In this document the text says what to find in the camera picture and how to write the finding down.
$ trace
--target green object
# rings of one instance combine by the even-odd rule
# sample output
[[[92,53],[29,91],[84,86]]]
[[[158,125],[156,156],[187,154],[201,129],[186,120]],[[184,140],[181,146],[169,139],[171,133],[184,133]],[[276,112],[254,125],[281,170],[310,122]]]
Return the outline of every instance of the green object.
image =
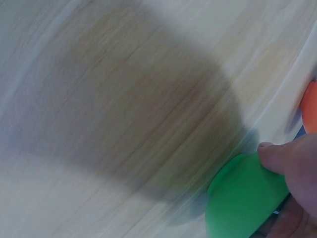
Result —
[[[234,157],[208,188],[208,236],[249,238],[288,193],[284,176],[265,169],[257,153]]]

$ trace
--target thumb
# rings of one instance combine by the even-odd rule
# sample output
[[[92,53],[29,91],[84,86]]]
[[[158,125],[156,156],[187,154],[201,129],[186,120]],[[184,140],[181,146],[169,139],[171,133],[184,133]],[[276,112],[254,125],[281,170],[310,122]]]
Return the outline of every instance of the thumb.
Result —
[[[286,153],[286,144],[274,145],[270,142],[262,142],[258,146],[261,164],[268,170],[278,174],[284,174]]]

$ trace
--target finger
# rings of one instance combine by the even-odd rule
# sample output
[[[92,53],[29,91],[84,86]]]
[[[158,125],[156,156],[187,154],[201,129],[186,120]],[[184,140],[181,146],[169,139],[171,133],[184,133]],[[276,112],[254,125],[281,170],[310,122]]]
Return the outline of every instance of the finger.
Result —
[[[268,170],[284,174],[284,161],[287,157],[288,144],[273,145],[270,142],[263,142],[258,146],[258,154],[261,163]]]
[[[298,234],[304,231],[307,218],[304,209],[291,197],[286,202],[267,238],[298,237]]]

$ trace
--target wooden table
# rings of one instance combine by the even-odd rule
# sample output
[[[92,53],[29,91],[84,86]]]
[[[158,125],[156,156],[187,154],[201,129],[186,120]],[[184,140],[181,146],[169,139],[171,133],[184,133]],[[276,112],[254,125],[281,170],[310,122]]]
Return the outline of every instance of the wooden table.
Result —
[[[0,0],[0,237],[205,238],[233,155],[284,143],[315,0]]]

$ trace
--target fingernail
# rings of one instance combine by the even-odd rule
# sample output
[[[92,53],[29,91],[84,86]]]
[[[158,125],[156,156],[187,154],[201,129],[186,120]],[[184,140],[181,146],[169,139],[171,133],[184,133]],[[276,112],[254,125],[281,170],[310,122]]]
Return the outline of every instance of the fingernail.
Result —
[[[267,146],[270,146],[270,145],[273,145],[273,143],[271,143],[271,142],[262,142],[262,143],[259,144],[259,147],[263,148],[263,147],[267,147]]]

